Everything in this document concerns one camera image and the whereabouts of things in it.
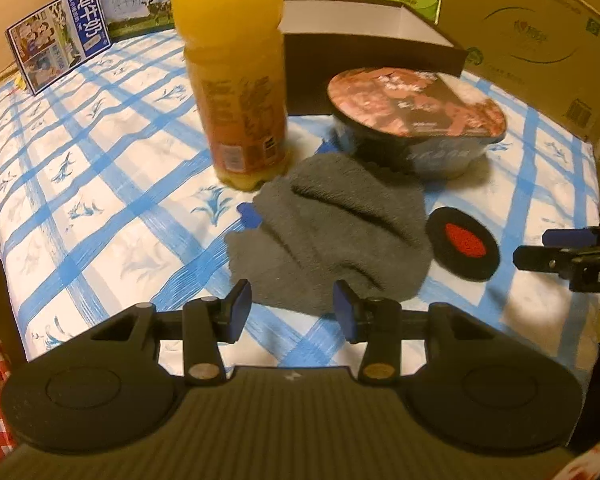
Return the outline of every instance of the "instant noodle bowl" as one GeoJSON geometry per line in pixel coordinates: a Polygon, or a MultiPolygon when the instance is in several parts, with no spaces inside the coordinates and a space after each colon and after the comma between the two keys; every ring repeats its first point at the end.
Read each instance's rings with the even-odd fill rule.
{"type": "Polygon", "coordinates": [[[448,74],[359,68],[327,92],[345,152],[426,178],[458,176],[507,129],[492,99],[448,74]]]}

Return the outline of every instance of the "bottle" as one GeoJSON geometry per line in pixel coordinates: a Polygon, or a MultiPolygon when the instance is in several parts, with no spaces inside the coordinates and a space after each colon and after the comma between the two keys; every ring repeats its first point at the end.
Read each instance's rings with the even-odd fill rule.
{"type": "Polygon", "coordinates": [[[252,190],[288,161],[283,0],[171,0],[218,178],[252,190]]]}

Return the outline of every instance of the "towel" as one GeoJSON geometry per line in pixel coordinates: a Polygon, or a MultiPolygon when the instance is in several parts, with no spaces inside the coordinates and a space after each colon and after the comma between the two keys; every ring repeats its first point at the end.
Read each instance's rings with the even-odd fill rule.
{"type": "Polygon", "coordinates": [[[420,183],[342,153],[314,155],[265,184],[257,229],[225,236],[232,280],[257,303],[320,316],[333,282],[361,297],[416,295],[432,253],[420,183]]]}

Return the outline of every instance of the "red oval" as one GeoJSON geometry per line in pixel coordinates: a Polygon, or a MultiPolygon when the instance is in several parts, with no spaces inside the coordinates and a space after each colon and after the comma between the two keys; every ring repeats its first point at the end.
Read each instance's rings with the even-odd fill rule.
{"type": "Polygon", "coordinates": [[[465,256],[470,258],[481,258],[487,254],[487,249],[482,240],[471,231],[456,224],[445,225],[446,237],[454,247],[465,256]]]}

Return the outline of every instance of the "orange juice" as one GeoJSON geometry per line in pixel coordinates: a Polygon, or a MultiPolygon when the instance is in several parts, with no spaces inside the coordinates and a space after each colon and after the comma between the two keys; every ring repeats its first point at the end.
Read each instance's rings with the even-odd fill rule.
{"type": "Polygon", "coordinates": [[[286,169],[283,0],[172,0],[187,72],[223,182],[251,190],[286,169]]]}

